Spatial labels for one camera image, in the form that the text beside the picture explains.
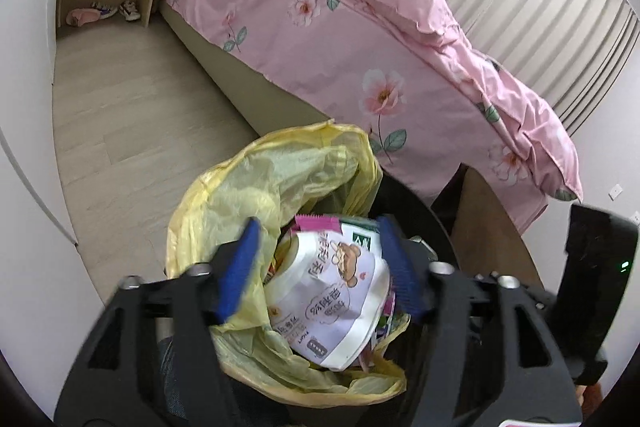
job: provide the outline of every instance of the white and purple paper packaging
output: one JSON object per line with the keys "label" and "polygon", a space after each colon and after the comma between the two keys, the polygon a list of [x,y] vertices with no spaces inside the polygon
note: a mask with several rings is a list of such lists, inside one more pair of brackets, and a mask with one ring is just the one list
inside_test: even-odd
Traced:
{"label": "white and purple paper packaging", "polygon": [[298,251],[264,287],[271,326],[311,362],[343,371],[370,341],[389,291],[379,248],[337,232],[299,232]]}

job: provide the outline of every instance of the wall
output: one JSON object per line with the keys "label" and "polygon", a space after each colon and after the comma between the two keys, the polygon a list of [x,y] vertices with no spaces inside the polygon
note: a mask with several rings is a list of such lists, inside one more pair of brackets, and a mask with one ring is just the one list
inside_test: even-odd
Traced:
{"label": "wall", "polygon": [[[629,2],[640,13],[640,0]],[[626,217],[640,210],[639,80],[640,45],[637,45],[607,96],[573,137],[580,156],[585,203]],[[608,192],[616,183],[624,191],[616,201],[611,201]],[[524,237],[543,282],[552,290],[557,290],[564,268],[562,252],[568,212],[569,205],[552,201]],[[605,343],[609,368],[602,384],[606,392],[616,382],[640,342],[638,306],[640,268],[635,266]]]}
{"label": "wall", "polygon": [[[0,140],[0,348],[49,416],[102,309],[73,242],[59,227],[71,225],[52,142],[51,7],[51,0],[0,5],[0,128],[6,136]],[[34,188],[42,199],[36,201]]]}
{"label": "wall", "polygon": [[73,239],[51,124],[55,3],[2,0],[0,4],[0,146],[38,203]]}

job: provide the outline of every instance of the floor plank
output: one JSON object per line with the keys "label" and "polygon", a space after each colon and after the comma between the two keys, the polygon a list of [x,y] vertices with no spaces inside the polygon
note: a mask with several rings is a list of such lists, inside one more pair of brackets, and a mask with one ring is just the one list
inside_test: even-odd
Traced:
{"label": "floor plank", "polygon": [[65,28],[53,117],[78,251],[102,299],[126,275],[164,277],[185,190],[256,138],[161,18]]}

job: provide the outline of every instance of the white sneaker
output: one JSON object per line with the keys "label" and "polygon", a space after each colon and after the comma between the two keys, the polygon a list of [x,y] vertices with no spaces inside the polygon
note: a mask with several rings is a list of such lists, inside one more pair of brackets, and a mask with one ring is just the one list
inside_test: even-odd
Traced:
{"label": "white sneaker", "polygon": [[124,1],[120,6],[118,6],[118,11],[124,15],[124,18],[128,22],[137,21],[140,19],[140,12],[136,8],[136,3],[133,1]]}
{"label": "white sneaker", "polygon": [[98,10],[100,12],[100,19],[108,19],[109,17],[115,15],[118,11],[117,8],[113,6],[109,6],[108,4],[103,4],[98,1],[94,1],[91,3],[91,8]]}

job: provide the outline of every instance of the yellow plastic bag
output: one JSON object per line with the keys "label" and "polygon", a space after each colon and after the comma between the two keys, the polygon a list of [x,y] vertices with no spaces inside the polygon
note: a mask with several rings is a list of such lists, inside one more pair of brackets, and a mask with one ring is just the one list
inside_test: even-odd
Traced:
{"label": "yellow plastic bag", "polygon": [[303,407],[370,405],[404,392],[404,372],[381,357],[368,374],[313,369],[271,329],[262,288],[280,229],[295,214],[366,216],[381,180],[367,135],[326,122],[268,134],[193,182],[169,224],[169,277],[236,240],[249,217],[262,226],[241,307],[228,323],[212,328],[226,374],[276,401]]}

